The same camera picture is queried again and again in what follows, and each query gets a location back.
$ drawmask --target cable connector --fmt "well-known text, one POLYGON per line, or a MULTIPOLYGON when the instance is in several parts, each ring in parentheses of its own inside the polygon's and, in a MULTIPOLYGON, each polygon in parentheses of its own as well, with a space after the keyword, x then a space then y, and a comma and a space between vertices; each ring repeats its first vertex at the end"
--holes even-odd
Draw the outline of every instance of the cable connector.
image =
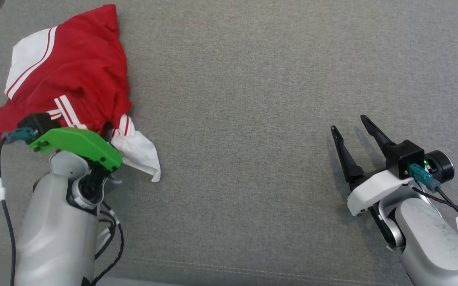
POLYGON ((418 164, 409 165, 409 175, 411 178, 424 184, 433 193, 437 192, 436 187, 441 187, 441 183, 418 164))
POLYGON ((120 220, 119 220, 118 217, 116 216, 116 213, 115 213, 113 210, 109 210, 109 214, 111 214, 111 216, 113 216, 113 218, 115 219, 115 221, 116 221, 116 226, 119 226, 119 225, 120 225, 120 220))
POLYGON ((1 140, 5 138, 5 144, 11 144, 15 141, 26 141, 35 139, 36 134, 33 128, 17 128, 12 130, 11 132, 5 132, 1 135, 1 140))

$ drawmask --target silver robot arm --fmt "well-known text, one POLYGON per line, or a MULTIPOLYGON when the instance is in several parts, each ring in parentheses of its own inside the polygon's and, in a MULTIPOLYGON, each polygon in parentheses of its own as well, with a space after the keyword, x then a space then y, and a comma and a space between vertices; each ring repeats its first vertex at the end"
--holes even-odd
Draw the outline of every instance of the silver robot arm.
POLYGON ((387 248, 402 251, 400 262, 415 286, 458 285, 458 233, 409 174, 409 166, 425 165, 435 181, 443 183, 453 178, 453 164, 440 151, 425 154, 410 141, 395 144, 367 116, 361 119, 385 155, 387 166, 365 173, 345 148, 338 129, 332 126, 340 164, 351 190, 347 198, 351 214, 371 214, 387 248))
POLYGON ((33 190, 16 247, 17 286, 90 286, 101 196, 79 192, 88 164, 70 152, 50 158, 51 172, 33 190))

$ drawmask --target red cloth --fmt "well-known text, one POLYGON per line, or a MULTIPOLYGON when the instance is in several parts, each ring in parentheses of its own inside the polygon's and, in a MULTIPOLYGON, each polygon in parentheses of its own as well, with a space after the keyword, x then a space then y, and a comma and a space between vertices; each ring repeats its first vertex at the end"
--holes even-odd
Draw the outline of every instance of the red cloth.
POLYGON ((131 103, 118 37, 116 7, 105 5, 21 40, 0 107, 0 137, 36 112, 98 133, 107 122, 119 128, 131 103))

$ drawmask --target gray couch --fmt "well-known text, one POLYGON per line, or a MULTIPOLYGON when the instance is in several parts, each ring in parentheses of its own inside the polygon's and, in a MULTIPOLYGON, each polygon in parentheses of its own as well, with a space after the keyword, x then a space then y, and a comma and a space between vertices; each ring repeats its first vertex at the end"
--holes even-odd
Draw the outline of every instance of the gray couch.
MULTIPOLYGON (((12 46, 111 1, 7 0, 0 106, 12 46)), ((382 167, 359 122, 439 149, 456 165, 458 1, 113 0, 138 130, 162 180, 123 167, 107 201, 126 247, 113 277, 187 285, 410 285, 369 215, 351 217, 330 134, 382 167)), ((18 233, 46 156, 3 150, 18 233)), ((440 211, 454 225, 456 214, 440 211)), ((117 244, 97 263, 103 269, 117 244)), ((0 255, 10 251, 0 208, 0 255)), ((1 268, 2 273, 9 268, 1 268)))

